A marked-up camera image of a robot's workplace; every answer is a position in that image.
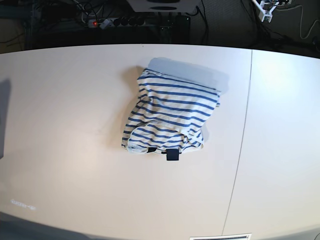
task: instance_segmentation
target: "striped shirt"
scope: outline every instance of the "striped shirt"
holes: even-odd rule
[[[124,148],[137,154],[148,148],[157,154],[203,148],[201,127],[218,107],[220,91],[147,68],[137,83],[138,103],[123,131]]]

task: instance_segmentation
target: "white table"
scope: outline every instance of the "white table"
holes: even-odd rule
[[[121,148],[150,61],[223,91],[204,149],[179,162]],[[0,55],[1,86],[10,96],[0,212],[121,240],[320,233],[318,59],[209,46],[65,47]]]

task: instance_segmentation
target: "folded clothing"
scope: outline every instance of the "folded clothing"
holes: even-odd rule
[[[150,149],[163,154],[204,147],[201,127],[219,105],[220,91],[147,68],[137,83],[139,101],[123,131],[124,148],[136,154]]]

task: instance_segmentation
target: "black tag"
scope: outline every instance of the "black tag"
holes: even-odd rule
[[[167,149],[166,150],[167,161],[179,161],[179,150],[178,149]]]
[[[153,152],[155,152],[156,150],[157,150],[157,149],[156,149],[155,147],[149,147],[147,153],[153,153]]]

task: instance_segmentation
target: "vent grille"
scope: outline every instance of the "vent grille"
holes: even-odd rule
[[[190,240],[250,240],[251,233],[228,235],[228,236],[200,236],[190,237]]]

